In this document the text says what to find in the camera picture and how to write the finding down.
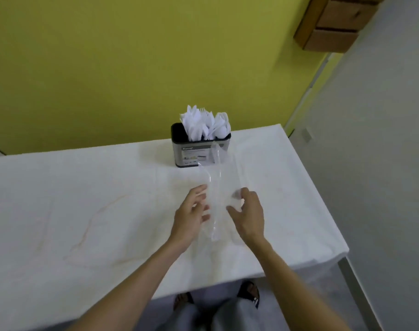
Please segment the person's black sandal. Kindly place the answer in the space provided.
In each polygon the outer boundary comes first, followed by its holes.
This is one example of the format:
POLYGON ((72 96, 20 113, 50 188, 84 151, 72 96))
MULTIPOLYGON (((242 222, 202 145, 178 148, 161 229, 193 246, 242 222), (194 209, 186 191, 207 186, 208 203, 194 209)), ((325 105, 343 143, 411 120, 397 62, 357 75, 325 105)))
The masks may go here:
POLYGON ((251 301, 254 307, 258 310, 260 304, 260 293, 257 285, 251 280, 244 280, 241 283, 236 297, 251 301))
POLYGON ((191 293, 186 292, 186 293, 178 294, 174 300, 173 311, 176 311, 177 309, 187 304, 194 304, 194 299, 191 293))

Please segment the person's right forearm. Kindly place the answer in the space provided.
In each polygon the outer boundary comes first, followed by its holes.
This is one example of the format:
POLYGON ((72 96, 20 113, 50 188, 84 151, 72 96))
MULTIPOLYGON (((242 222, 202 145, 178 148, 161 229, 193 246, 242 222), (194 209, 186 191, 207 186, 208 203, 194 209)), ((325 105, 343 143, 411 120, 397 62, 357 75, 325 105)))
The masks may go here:
POLYGON ((351 331, 273 250, 265 237, 253 235, 246 244, 259 261, 290 331, 351 331))

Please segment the person's left black sandal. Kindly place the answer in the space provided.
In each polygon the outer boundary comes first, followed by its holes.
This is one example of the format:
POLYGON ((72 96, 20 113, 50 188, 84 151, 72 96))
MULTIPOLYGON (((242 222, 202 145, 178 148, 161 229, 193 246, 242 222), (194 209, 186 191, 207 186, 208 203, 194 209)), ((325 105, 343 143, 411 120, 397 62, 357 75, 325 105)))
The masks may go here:
POLYGON ((174 300, 173 311, 176 311, 177 309, 187 304, 194 304, 194 299, 191 293, 186 292, 186 293, 178 294, 174 300))

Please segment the person's right black sandal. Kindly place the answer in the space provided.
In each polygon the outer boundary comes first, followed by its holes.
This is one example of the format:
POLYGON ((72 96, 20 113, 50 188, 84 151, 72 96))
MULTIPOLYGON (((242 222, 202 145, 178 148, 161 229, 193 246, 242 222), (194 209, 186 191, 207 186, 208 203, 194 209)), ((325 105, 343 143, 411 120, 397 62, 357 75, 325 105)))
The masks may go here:
POLYGON ((254 307, 258 310, 260 304, 260 293, 257 285, 251 280, 244 280, 241 283, 236 297, 251 301, 254 307))

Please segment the person's right hand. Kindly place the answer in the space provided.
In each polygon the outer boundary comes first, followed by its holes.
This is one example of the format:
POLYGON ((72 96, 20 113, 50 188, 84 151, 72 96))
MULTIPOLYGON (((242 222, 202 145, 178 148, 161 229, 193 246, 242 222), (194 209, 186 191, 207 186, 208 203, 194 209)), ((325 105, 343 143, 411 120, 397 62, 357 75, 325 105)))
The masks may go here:
POLYGON ((257 244, 266 240, 263 208, 255 191, 244 187, 240 189, 240 196, 244 201, 241 207, 243 219, 241 222, 234 222, 234 225, 243 242, 253 250, 257 244))

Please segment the person's left forearm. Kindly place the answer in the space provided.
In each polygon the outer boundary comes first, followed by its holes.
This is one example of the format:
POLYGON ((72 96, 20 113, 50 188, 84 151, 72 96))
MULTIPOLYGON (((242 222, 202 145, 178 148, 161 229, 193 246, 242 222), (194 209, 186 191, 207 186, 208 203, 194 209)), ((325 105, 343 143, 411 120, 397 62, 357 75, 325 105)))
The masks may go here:
POLYGON ((190 244, 191 240, 170 237, 66 331, 132 331, 168 270, 190 244))

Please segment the person's left hand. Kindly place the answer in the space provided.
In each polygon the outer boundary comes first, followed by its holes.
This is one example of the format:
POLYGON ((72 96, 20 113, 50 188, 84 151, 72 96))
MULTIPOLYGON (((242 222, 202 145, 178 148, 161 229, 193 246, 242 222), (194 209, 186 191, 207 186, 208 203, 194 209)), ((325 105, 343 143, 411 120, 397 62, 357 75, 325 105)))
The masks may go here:
POLYGON ((200 232, 203 223, 199 222, 199 214, 209 214, 210 206, 206 203, 207 187, 207 184, 202 184, 190 189, 175 212, 168 244, 181 253, 190 247, 200 232))

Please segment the black and silver cutlery holder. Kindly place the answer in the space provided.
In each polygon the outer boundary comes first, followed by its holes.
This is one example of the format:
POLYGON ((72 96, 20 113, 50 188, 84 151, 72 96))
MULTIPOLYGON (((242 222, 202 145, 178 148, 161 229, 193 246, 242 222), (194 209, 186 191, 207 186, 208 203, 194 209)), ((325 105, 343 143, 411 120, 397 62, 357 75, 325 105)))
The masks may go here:
POLYGON ((179 168, 207 166, 215 164, 219 159, 217 147, 225 152, 228 150, 231 133, 224 139, 189 141, 182 123, 171 126, 171 140, 173 146, 175 165, 179 168))

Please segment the bunch of white plastic cutlery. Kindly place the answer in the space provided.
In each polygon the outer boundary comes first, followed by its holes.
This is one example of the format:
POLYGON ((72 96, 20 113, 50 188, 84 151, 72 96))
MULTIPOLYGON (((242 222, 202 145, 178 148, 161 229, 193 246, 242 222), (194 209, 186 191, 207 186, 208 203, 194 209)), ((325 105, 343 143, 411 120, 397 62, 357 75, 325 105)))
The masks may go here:
POLYGON ((231 125, 226 112, 213 115, 211 111, 199 108, 201 113, 202 140, 225 139, 231 133, 231 125))

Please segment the clear plastic bag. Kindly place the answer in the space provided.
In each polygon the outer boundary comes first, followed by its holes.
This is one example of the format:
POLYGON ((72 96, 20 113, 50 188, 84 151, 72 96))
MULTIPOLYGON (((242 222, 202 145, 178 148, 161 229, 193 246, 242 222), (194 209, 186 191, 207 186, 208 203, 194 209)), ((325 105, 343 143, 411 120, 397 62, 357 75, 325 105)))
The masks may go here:
POLYGON ((242 183, 235 155, 224 144, 212 142, 207 159, 199 159, 198 167, 204 184, 210 219, 203 224, 203 233, 212 242, 244 245, 226 207, 241 211, 242 183))

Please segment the grey table leg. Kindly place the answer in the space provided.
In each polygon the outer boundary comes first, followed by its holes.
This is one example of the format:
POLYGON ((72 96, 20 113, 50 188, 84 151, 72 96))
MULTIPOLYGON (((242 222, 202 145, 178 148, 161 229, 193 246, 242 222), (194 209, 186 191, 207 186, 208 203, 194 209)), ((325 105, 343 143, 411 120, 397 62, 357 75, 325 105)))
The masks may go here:
POLYGON ((347 257, 338 266, 368 331, 384 331, 347 257))

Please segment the person's grey trousers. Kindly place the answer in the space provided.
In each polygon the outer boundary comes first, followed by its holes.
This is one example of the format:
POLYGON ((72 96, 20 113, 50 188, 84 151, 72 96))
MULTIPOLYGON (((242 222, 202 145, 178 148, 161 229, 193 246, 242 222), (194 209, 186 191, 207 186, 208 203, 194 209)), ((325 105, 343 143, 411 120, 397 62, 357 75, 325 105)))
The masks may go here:
MULTIPOLYGON (((261 331, 255 302, 233 298, 224 302, 209 322, 210 331, 261 331)), ((163 325, 164 331, 206 331, 204 314, 190 302, 177 308, 163 325)))

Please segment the bundle of white paper napkins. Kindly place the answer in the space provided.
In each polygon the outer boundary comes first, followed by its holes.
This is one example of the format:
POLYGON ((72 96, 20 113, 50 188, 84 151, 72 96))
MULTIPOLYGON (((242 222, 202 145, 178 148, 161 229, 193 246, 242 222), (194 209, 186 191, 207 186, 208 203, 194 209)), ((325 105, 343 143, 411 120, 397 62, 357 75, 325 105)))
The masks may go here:
POLYGON ((206 127, 204 114, 201 109, 195 106, 187 106, 187 111, 180 115, 181 123, 185 129, 190 142, 201 141, 206 127))

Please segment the brown wooden wall cabinet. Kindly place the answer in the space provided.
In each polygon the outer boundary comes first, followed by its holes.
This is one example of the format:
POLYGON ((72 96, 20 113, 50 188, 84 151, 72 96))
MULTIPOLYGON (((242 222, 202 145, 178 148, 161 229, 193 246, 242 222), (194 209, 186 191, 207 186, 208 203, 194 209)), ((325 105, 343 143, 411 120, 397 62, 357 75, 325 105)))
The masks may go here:
POLYGON ((346 53, 384 0, 310 0, 294 34, 305 51, 346 53))

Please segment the white marbled tablecloth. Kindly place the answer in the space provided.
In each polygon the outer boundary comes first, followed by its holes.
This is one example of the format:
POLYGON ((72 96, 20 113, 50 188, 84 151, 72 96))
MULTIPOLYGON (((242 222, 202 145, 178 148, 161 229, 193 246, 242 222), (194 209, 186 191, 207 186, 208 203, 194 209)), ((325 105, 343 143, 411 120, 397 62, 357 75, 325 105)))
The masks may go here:
MULTIPOLYGON (((349 253, 281 125, 233 131, 228 150, 290 267, 311 280, 349 253)), ((0 157, 0 331, 79 317, 168 239, 203 183, 199 168, 175 166, 170 139, 0 157)), ((153 298, 262 276, 246 246, 202 229, 153 298)))

